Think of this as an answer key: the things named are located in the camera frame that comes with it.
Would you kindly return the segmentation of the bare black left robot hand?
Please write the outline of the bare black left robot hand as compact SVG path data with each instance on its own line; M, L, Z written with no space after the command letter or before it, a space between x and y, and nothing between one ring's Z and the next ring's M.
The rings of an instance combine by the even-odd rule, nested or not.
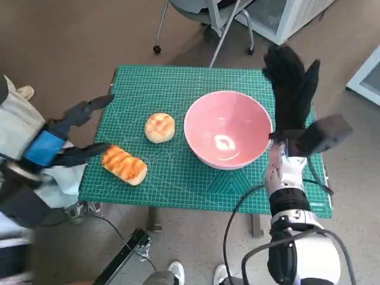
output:
M113 99L114 96L108 94L89 102L82 101L65 111L61 119L48 120L24 150L21 161L40 170L53 166L78 166L104 153L111 146L108 142L98 142L84 148L65 148L64 145L72 126L86 124L94 111L103 109Z

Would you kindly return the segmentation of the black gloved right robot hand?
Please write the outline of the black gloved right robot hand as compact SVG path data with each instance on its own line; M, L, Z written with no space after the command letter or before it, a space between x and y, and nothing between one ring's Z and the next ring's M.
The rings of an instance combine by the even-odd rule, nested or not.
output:
M320 60L309 68L289 46L271 46L264 56L263 75L270 81L275 98L275 130L305 128L319 82Z

